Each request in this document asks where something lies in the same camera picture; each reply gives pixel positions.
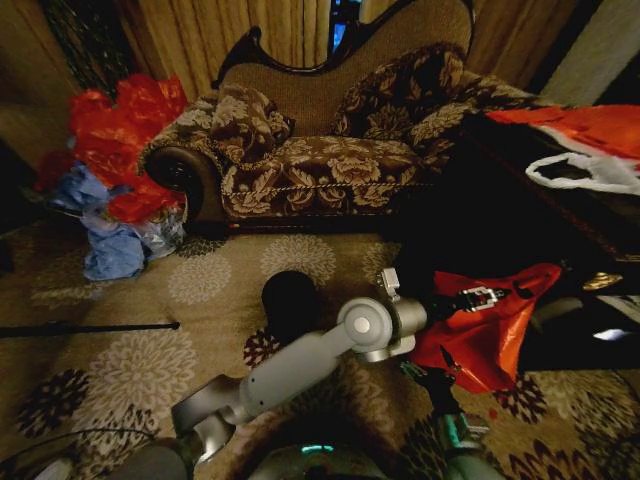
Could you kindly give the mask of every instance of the floor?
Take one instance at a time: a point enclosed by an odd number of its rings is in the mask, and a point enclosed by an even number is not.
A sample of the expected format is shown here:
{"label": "floor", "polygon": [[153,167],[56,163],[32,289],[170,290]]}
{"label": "floor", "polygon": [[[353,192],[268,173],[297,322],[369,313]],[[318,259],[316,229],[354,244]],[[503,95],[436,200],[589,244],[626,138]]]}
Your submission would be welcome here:
{"label": "floor", "polygon": [[[375,273],[399,248],[373,234],[191,238],[137,278],[89,283],[77,226],[40,222],[2,238],[15,264],[0,278],[3,326],[181,324],[175,331],[0,338],[0,478],[7,479],[61,455],[75,462],[74,478],[105,476],[150,437],[171,435],[169,409],[190,390],[220,373],[244,376],[277,350],[260,300],[271,275],[309,275],[320,304],[317,327],[329,328],[345,301],[375,295]],[[557,371],[523,374],[512,392],[472,395],[456,387],[455,396],[489,424],[486,458],[508,478],[627,479],[640,478],[639,388],[637,370]],[[430,411],[426,392],[396,362],[362,365],[346,355],[311,392],[240,427],[196,479],[246,478],[287,426],[313,418],[316,425],[330,420],[316,434],[359,439],[391,477],[442,478]]]}

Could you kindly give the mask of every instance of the wall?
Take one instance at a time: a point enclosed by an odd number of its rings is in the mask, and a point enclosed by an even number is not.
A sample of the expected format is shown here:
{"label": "wall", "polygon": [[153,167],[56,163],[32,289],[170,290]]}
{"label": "wall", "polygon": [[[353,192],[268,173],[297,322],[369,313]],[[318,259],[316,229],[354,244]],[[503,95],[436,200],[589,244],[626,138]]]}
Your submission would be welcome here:
{"label": "wall", "polygon": [[543,94],[590,105],[640,51],[640,0],[604,0],[545,86]]}
{"label": "wall", "polygon": [[35,167],[43,154],[64,147],[67,102],[77,91],[37,0],[3,0],[0,137]]}

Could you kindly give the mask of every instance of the orange plastic bag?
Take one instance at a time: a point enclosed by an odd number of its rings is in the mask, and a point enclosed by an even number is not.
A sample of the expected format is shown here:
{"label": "orange plastic bag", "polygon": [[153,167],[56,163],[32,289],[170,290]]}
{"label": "orange plastic bag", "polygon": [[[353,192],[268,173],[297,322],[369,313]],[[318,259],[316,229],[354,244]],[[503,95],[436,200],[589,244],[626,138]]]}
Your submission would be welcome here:
{"label": "orange plastic bag", "polygon": [[622,158],[640,159],[640,106],[601,105],[487,113],[500,123],[551,127],[580,143]]}
{"label": "orange plastic bag", "polygon": [[449,369],[440,350],[442,345],[459,366],[456,383],[461,387],[473,393],[512,388],[535,302],[558,280],[561,271],[557,265],[541,263],[497,279],[436,272],[436,294],[455,296],[460,290],[479,286],[509,289],[511,293],[493,308],[458,311],[417,335],[411,361],[423,367]]}
{"label": "orange plastic bag", "polygon": [[138,173],[144,146],[170,124],[187,103],[177,77],[155,81],[134,74],[118,82],[116,106],[102,92],[87,90],[71,99],[73,154],[108,188],[127,185],[131,193],[109,202],[109,214],[141,223],[183,202],[183,196]]}

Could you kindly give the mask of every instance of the black round object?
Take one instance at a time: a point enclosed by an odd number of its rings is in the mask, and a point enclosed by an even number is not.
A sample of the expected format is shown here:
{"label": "black round object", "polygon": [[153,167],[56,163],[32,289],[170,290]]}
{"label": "black round object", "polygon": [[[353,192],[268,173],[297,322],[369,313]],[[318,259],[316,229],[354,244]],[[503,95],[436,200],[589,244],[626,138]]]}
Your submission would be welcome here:
{"label": "black round object", "polygon": [[307,275],[288,270],[276,273],[262,289],[267,330],[287,345],[313,330],[318,319],[316,289]]}

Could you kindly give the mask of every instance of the floral rug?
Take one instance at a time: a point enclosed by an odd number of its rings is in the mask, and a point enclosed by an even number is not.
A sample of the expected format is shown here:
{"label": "floral rug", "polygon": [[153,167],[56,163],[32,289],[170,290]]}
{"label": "floral rug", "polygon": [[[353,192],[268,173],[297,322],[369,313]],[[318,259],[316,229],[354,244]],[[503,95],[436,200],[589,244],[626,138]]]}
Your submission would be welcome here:
{"label": "floral rug", "polygon": [[[74,477],[102,478],[152,437],[172,433],[170,407],[225,373],[244,376],[279,345],[265,333],[262,286],[296,269],[315,282],[318,328],[354,296],[375,296],[374,275],[399,246],[370,234],[189,239],[137,278],[82,277],[80,229],[40,223],[4,237],[15,272],[0,278],[4,326],[180,322],[178,330],[0,339],[0,478],[29,478],[60,456]],[[511,479],[640,478],[640,372],[530,372],[511,392],[455,396],[491,431],[486,457]],[[290,426],[313,419],[335,441],[360,446],[392,478],[442,477],[426,392],[397,362],[346,355],[325,382],[240,427],[197,479],[245,478]]]}

